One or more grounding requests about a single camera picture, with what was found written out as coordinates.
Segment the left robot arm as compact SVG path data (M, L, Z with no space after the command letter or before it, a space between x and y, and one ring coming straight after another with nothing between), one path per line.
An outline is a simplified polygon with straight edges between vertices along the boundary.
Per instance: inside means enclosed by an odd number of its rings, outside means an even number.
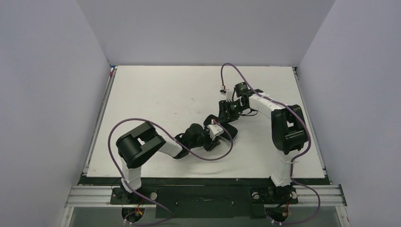
M149 121L144 122L116 142L123 162L122 188L129 194L141 188L141 167L157 152L181 159L190 153L188 149L202 147L211 151L220 144L218 137L223 133L223 128L216 124L193 123L184 133L171 139L160 135Z

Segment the black umbrella case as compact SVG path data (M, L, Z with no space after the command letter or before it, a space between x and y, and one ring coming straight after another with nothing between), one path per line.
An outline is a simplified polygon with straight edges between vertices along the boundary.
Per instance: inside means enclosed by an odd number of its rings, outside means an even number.
M233 140L235 140L237 138L238 129L225 121L221 121L217 116L215 116L213 114L210 114L209 116L206 117L206 119L203 121L203 125L207 126L209 124L212 124L214 120L216 122L218 122L221 126L223 126L224 129L226 129L228 131L228 133L226 133L226 132L222 133L220 135L220 137L222 137L225 140L230 140L230 138L229 138L229 134L230 134L230 136Z

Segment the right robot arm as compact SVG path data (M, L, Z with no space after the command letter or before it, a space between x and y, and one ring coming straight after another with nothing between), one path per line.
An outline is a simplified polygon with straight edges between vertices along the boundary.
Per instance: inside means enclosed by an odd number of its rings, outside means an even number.
M219 101L217 122L228 128L230 122L238 120L244 110L256 111L271 121L272 142L276 147L277 160L269 178L267 198L274 203L295 199L292 184L293 157L308 141L302 125L304 121L299 105L288 108L274 103L262 90L252 91L244 82L235 85L231 91L222 86L224 100Z

